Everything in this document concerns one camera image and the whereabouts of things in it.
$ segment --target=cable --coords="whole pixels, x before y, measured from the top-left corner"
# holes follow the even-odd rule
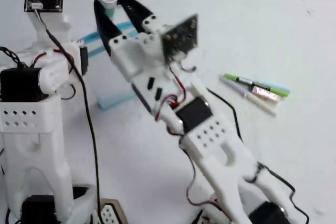
[[[237,118],[237,113],[236,113],[235,107],[233,107],[228,101],[226,101],[224,98],[222,98],[221,96],[219,96],[217,93],[215,93],[215,92],[212,91],[211,89],[208,89],[208,88],[207,88],[207,90],[208,90],[212,95],[214,95],[215,97],[217,97],[218,99],[220,99],[222,102],[225,102],[226,105],[228,105],[228,106],[232,109],[233,117],[235,118],[235,125],[236,125],[237,135],[239,136],[240,140],[241,140],[242,142],[244,142],[244,141],[243,141],[243,138],[242,138],[242,135],[240,134],[239,123],[238,123],[238,118]]]
[[[35,67],[35,64],[36,64],[36,62],[39,60],[39,58],[43,57],[43,56],[46,55],[46,54],[47,54],[46,52],[43,52],[43,53],[39,54],[38,56],[36,56],[36,57],[33,59],[33,61],[32,61],[32,63],[31,63],[31,65],[30,65],[30,67],[31,67],[31,68],[34,68],[34,67]]]
[[[162,100],[162,102],[161,102],[161,104],[160,104],[159,110],[158,110],[158,112],[157,112],[157,114],[156,114],[156,116],[155,116],[155,121],[157,121],[157,120],[159,119],[160,111],[161,111],[161,109],[162,109],[162,106],[163,106],[163,104],[164,104],[169,98],[172,98],[172,101],[170,101],[170,104],[169,104],[169,106],[170,106],[172,109],[177,108],[177,107],[178,107],[182,102],[184,102],[185,99],[186,99],[186,89],[185,89],[185,87],[183,86],[182,82],[179,80],[179,78],[177,77],[177,75],[174,73],[174,71],[173,71],[173,69],[171,68],[171,66],[169,66],[169,70],[170,70],[170,72],[173,74],[173,76],[174,76],[174,78],[175,78],[175,80],[176,80],[178,86],[180,86],[180,88],[181,88],[181,90],[182,90],[182,92],[183,92],[183,98],[182,98],[182,100],[179,102],[179,101],[177,100],[177,95],[176,95],[176,94],[169,94],[169,95],[167,95],[167,96]]]
[[[17,64],[19,68],[27,67],[27,65],[19,59],[19,56],[13,51],[9,50],[8,48],[0,47],[0,51],[3,52],[8,57],[10,57],[13,60],[13,62]]]
[[[296,210],[298,210],[300,213],[302,213],[305,217],[306,217],[306,224],[309,223],[310,218],[308,216],[308,214],[306,214],[302,209],[300,209],[297,205],[295,205],[294,201],[293,201],[293,197],[296,193],[296,189],[295,187],[293,187],[293,185],[291,183],[289,183],[288,181],[286,181],[284,178],[282,178],[280,175],[278,175],[277,173],[273,172],[270,168],[268,168],[266,165],[260,163],[260,165],[262,165],[267,171],[269,171],[269,173],[271,175],[273,175],[273,177],[277,178],[279,181],[281,181],[282,183],[284,183],[289,189],[291,189],[292,193],[289,196],[290,201],[292,202],[294,208]]]
[[[221,96],[219,96],[218,94],[216,94],[214,91],[210,90],[207,88],[207,90],[212,94],[214,95],[215,97],[217,97],[218,99],[220,99],[221,101],[225,102],[231,109],[232,109],[232,112],[233,112],[233,115],[234,115],[234,119],[235,119],[235,125],[236,125],[236,130],[237,130],[237,135],[239,136],[239,138],[241,139],[241,141],[243,142],[243,139],[242,139],[242,136],[240,134],[240,129],[239,129],[239,123],[238,123],[238,118],[237,118],[237,113],[236,113],[236,110],[235,108],[229,103],[227,102],[224,98],[222,98]],[[259,163],[259,166],[258,166],[258,170],[256,172],[256,175],[255,177],[252,179],[252,180],[249,180],[247,181],[248,183],[254,183],[257,179],[258,179],[258,175],[259,173],[262,171],[262,169],[267,169],[269,171],[269,173],[271,175],[273,175],[273,177],[277,178],[279,181],[281,181],[282,183],[284,183],[288,188],[291,189],[292,193],[290,194],[289,196],[289,199],[291,201],[291,203],[293,204],[294,208],[299,211],[300,213],[302,213],[307,221],[306,221],[306,224],[309,223],[310,221],[310,218],[308,216],[308,214],[306,214],[302,209],[300,209],[298,206],[295,205],[294,201],[293,201],[293,197],[296,193],[296,189],[293,187],[293,185],[291,185],[288,181],[286,181],[284,178],[282,178],[280,175],[278,175],[277,173],[275,173],[273,170],[271,170],[269,167],[267,167],[266,165],[262,164],[262,163]]]
[[[219,211],[222,211],[222,212],[225,214],[225,216],[228,217],[228,215],[226,214],[226,212],[225,212],[225,211],[220,207],[220,205],[219,205],[216,201],[214,201],[214,200],[211,200],[211,199],[210,199],[210,200],[206,200],[206,201],[199,202],[199,203],[195,203],[195,202],[192,202],[192,201],[190,200],[190,197],[189,197],[189,191],[190,191],[191,187],[194,185],[195,180],[196,180],[196,168],[195,168],[194,162],[192,161],[192,159],[191,159],[191,157],[189,156],[188,152],[185,151],[185,150],[183,150],[183,152],[185,153],[185,155],[187,155],[187,157],[188,157],[188,159],[189,159],[189,161],[190,161],[190,163],[191,163],[191,166],[192,166],[192,168],[193,168],[193,179],[191,180],[190,184],[187,186],[187,189],[186,189],[186,196],[187,196],[187,200],[188,200],[188,202],[189,202],[191,205],[193,205],[193,206],[202,206],[202,205],[204,205],[204,204],[210,204],[210,205],[216,207]]]
[[[62,51],[59,50],[59,49],[54,49],[54,52],[58,52],[58,53],[60,53],[60,54],[62,53]],[[38,61],[41,57],[45,56],[46,54],[47,54],[46,52],[43,52],[43,53],[39,54],[38,56],[36,56],[36,58],[33,59],[33,61],[32,61],[32,63],[31,63],[31,65],[30,65],[30,67],[31,67],[31,68],[34,68],[34,67],[35,67],[35,64],[37,63],[37,61]],[[69,54],[69,55],[71,56],[71,60],[74,62],[74,61],[75,61],[74,57],[73,57],[71,54]]]
[[[72,87],[72,90],[73,90],[74,93],[73,93],[72,96],[70,96],[70,97],[67,97],[67,98],[61,98],[62,100],[71,100],[72,98],[75,97],[75,95],[76,95],[76,93],[77,93],[77,90],[76,90],[76,88],[75,88],[75,85],[70,84],[70,86]]]
[[[5,218],[5,224],[9,224],[9,215],[10,215],[10,209],[7,208],[6,218]]]
[[[99,221],[101,223],[104,223],[103,218],[101,217],[101,207],[100,207],[100,187],[99,187],[99,171],[98,171],[98,155],[97,155],[96,136],[95,136],[95,131],[93,130],[86,86],[85,86],[84,80],[83,80],[82,76],[80,75],[74,61],[71,58],[71,55],[68,52],[65,51],[65,49],[63,48],[61,43],[48,30],[46,24],[43,22],[43,20],[40,16],[39,12],[37,10],[34,10],[34,11],[35,11],[35,14],[37,15],[37,18],[40,20],[40,22],[46,28],[46,32],[47,32],[49,38],[51,39],[51,41],[55,43],[55,45],[59,48],[60,52],[62,54],[64,54],[64,56],[67,58],[68,62],[70,63],[73,70],[75,71],[75,74],[77,75],[78,80],[79,80],[79,82],[80,82],[80,84],[82,85],[82,88],[83,88],[85,111],[86,111],[86,116],[87,116],[89,127],[90,127],[90,132],[91,132],[91,136],[92,136],[92,143],[93,143],[93,152],[94,152],[94,156],[95,156],[94,157],[95,158],[94,159],[94,165],[95,165],[95,168],[96,168],[96,184],[97,184],[97,214],[98,214],[98,217],[99,217]]]

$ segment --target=black wire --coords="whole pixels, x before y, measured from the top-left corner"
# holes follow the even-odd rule
[[[237,135],[239,136],[239,138],[240,138],[241,141],[243,142],[242,136],[241,136],[241,134],[240,134],[239,123],[238,123],[238,118],[237,118],[237,113],[236,113],[235,108],[234,108],[228,101],[226,101],[224,98],[222,98],[221,96],[219,96],[218,94],[216,94],[214,91],[212,91],[212,90],[210,90],[210,89],[208,89],[208,88],[207,88],[207,90],[208,90],[212,95],[214,95],[215,97],[217,97],[217,98],[220,99],[221,101],[225,102],[225,103],[232,109],[232,111],[233,111],[233,115],[234,115],[234,118],[235,118],[235,125],[236,125]],[[259,163],[258,170],[257,170],[257,172],[256,172],[255,177],[254,177],[252,180],[250,180],[250,181],[246,181],[246,182],[248,182],[248,183],[254,183],[254,182],[258,179],[258,175],[259,175],[259,173],[261,172],[262,169],[267,169],[267,170],[269,171],[269,173],[270,173],[273,177],[277,178],[279,181],[281,181],[281,182],[284,183],[288,188],[291,189],[292,193],[290,194],[289,199],[290,199],[291,203],[293,204],[294,208],[295,208],[296,210],[298,210],[300,213],[302,213],[302,214],[306,217],[306,219],[307,219],[306,224],[308,224],[309,221],[310,221],[310,218],[309,218],[308,214],[306,214],[302,209],[300,209],[297,205],[295,205],[295,203],[294,203],[294,201],[293,201],[293,197],[294,197],[294,195],[295,195],[295,193],[296,193],[296,189],[293,187],[293,185],[292,185],[291,183],[289,183],[288,181],[286,181],[284,178],[282,178],[280,175],[278,175],[277,173],[275,173],[275,172],[274,172],[273,170],[271,170],[269,167],[267,167],[266,165],[264,165],[264,164],[262,164],[262,163]],[[198,221],[199,218],[201,217],[201,213],[202,213],[202,212],[200,212],[200,213],[197,215],[196,219],[192,222],[192,224],[197,223],[197,221]]]
[[[275,178],[277,178],[278,180],[280,180],[282,183],[284,183],[288,188],[290,188],[292,190],[292,193],[289,196],[290,201],[292,202],[294,208],[296,210],[298,210],[300,213],[302,213],[305,217],[306,217],[306,224],[309,223],[310,219],[308,214],[306,214],[302,209],[300,209],[299,207],[297,207],[297,205],[295,205],[294,201],[293,201],[293,197],[296,193],[296,189],[295,187],[293,187],[293,185],[291,185],[291,183],[289,183],[288,181],[286,181],[284,178],[282,178],[280,175],[278,175],[277,173],[273,172],[270,168],[268,168],[266,165],[260,163],[261,165],[263,165],[265,167],[265,169],[267,169],[269,171],[269,173],[271,175],[273,175]]]
[[[72,95],[70,97],[67,97],[67,98],[61,98],[62,100],[71,100],[72,98],[75,97],[77,91],[76,91],[76,88],[75,88],[75,85],[73,84],[70,84],[71,88],[72,88]]]
[[[0,51],[3,52],[8,57],[10,57],[13,60],[13,62],[17,64],[18,67],[27,67],[27,65],[24,62],[21,62],[19,56],[13,51],[9,50],[8,48],[0,47]]]
[[[235,125],[236,125],[237,135],[239,136],[240,140],[243,142],[242,135],[240,134],[239,123],[238,123],[238,118],[237,118],[237,113],[236,113],[235,107],[233,107],[228,101],[226,101],[223,97],[221,97],[220,95],[218,95],[217,93],[215,93],[211,89],[207,88],[207,90],[212,95],[214,95],[215,97],[217,97],[218,99],[220,99],[222,102],[226,103],[226,105],[228,105],[232,109],[233,117],[235,118]]]
[[[82,85],[83,88],[83,96],[84,96],[84,103],[85,103],[85,111],[86,111],[86,116],[88,119],[88,123],[89,123],[89,127],[90,127],[90,132],[91,132],[91,136],[92,136],[92,143],[93,143],[93,152],[94,152],[94,165],[96,168],[96,183],[97,183],[97,214],[99,217],[99,221],[101,223],[103,222],[103,218],[101,217],[101,207],[100,207],[100,188],[99,188],[99,171],[98,171],[98,155],[97,155],[97,145],[96,145],[96,136],[95,136],[95,131],[93,130],[93,125],[92,125],[92,120],[91,120],[91,115],[90,115],[90,110],[89,110],[89,102],[88,102],[88,96],[87,96],[87,90],[86,90],[86,86],[84,83],[84,80],[82,78],[82,76],[80,75],[75,63],[72,60],[71,55],[65,51],[64,47],[61,45],[61,43],[56,39],[56,37],[54,35],[51,34],[51,32],[48,30],[46,24],[43,22],[40,14],[38,11],[35,12],[37,15],[37,18],[41,21],[41,23],[44,25],[44,27],[46,28],[46,32],[49,36],[49,38],[51,39],[52,42],[55,43],[55,45],[59,48],[59,50],[62,52],[62,54],[64,54],[64,56],[67,58],[68,62],[70,63],[71,67],[73,68],[73,70],[75,71],[78,80],[80,82],[80,84]]]
[[[10,215],[10,209],[7,208],[7,213],[6,213],[6,219],[5,219],[5,224],[9,224],[9,215]]]
[[[236,131],[237,131],[237,135],[239,136],[240,140],[243,142],[243,139],[242,139],[242,135],[240,134],[240,129],[239,129],[239,123],[238,123],[238,117],[237,117],[237,113],[236,113],[236,109],[235,107],[233,107],[228,101],[226,101],[223,97],[221,97],[220,95],[218,95],[217,93],[215,93],[214,91],[212,91],[211,89],[208,89],[207,90],[212,94],[214,95],[215,97],[217,97],[218,99],[220,99],[222,102],[224,102],[226,105],[228,105],[231,109],[232,109],[232,112],[233,112],[233,117],[235,119],[235,126],[236,126]],[[193,220],[192,224],[197,224],[201,215],[202,215],[202,212],[201,211],[197,216],[196,218]]]

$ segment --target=pink marker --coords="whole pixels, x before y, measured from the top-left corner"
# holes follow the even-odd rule
[[[279,95],[257,86],[253,86],[252,93],[264,100],[269,100],[275,103],[278,103],[280,101]]]

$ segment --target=blue tape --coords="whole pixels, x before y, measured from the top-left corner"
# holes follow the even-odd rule
[[[127,36],[129,36],[129,37],[136,37],[137,35],[138,35],[137,31],[132,31],[132,32],[127,34]]]
[[[81,40],[84,41],[85,44],[94,42],[96,40],[100,39],[99,34],[94,31],[93,33],[88,34],[87,36],[81,38]]]
[[[131,99],[134,99],[136,97],[135,94],[131,94],[131,95],[127,95],[127,96],[124,96],[122,98],[120,98],[119,100],[117,99],[114,99],[114,100],[108,100],[108,99],[97,99],[98,100],[98,105],[100,107],[101,110],[108,110],[112,107],[115,107],[117,105],[119,105],[120,103],[123,103],[125,101],[128,101],[128,100],[131,100]]]
[[[89,52],[89,58],[91,58],[93,56],[96,56],[96,55],[100,54],[101,52],[105,52],[105,47],[104,46],[98,47],[98,48],[90,51]]]
[[[119,24],[117,24],[117,27],[119,28],[119,30],[127,30],[127,29],[130,29],[130,28],[134,28],[133,24],[129,21],[119,23]]]

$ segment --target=red wire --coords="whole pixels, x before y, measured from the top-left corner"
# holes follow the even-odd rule
[[[182,82],[179,80],[179,78],[176,76],[176,74],[174,73],[174,71],[172,70],[172,67],[171,67],[170,65],[169,65],[169,70],[170,70],[170,72],[173,74],[173,76],[175,77],[176,82],[179,84],[180,88],[181,88],[182,91],[183,91],[183,99],[182,99],[181,102],[179,102],[179,104],[181,104],[181,103],[184,102],[185,99],[187,98],[185,87],[183,86],[183,84],[182,84]]]
[[[203,202],[199,202],[199,203],[195,203],[195,202],[192,202],[190,200],[190,197],[189,197],[189,190],[190,188],[193,186],[193,184],[195,183],[195,180],[196,180],[196,168],[195,168],[195,165],[194,165],[194,162],[192,161],[191,157],[189,156],[188,152],[186,150],[183,150],[183,152],[185,153],[185,155],[187,155],[190,163],[191,163],[191,166],[193,168],[193,179],[191,181],[191,183],[189,184],[189,186],[187,187],[187,190],[186,190],[186,196],[187,196],[187,200],[188,202],[193,205],[193,206],[202,206],[204,204],[210,204],[210,205],[213,205],[214,207],[216,207],[219,211],[222,211],[225,216],[230,220],[230,218],[228,217],[228,214],[220,207],[220,205],[215,201],[215,200],[206,200],[206,201],[203,201]]]
[[[160,111],[161,111],[161,109],[162,109],[162,106],[163,106],[163,104],[166,102],[166,100],[167,100],[168,98],[173,97],[173,99],[174,99],[174,102],[170,102],[170,104],[169,104],[170,107],[171,107],[172,109],[177,108],[177,107],[178,107],[182,102],[184,102],[185,99],[186,99],[186,90],[185,90],[185,87],[183,86],[182,82],[179,80],[179,78],[177,77],[177,75],[174,73],[174,71],[172,70],[172,68],[171,68],[170,65],[169,65],[169,70],[170,70],[170,72],[173,74],[173,76],[175,77],[175,80],[176,80],[177,84],[180,86],[180,88],[181,88],[182,91],[183,91],[183,99],[182,99],[181,102],[178,102],[178,101],[177,101],[177,95],[176,95],[176,94],[169,94],[169,95],[167,95],[167,96],[162,100],[161,105],[160,105],[160,108],[159,108],[159,111],[157,112],[157,114],[156,114],[156,116],[155,116],[155,120],[156,120],[156,121],[159,119]]]

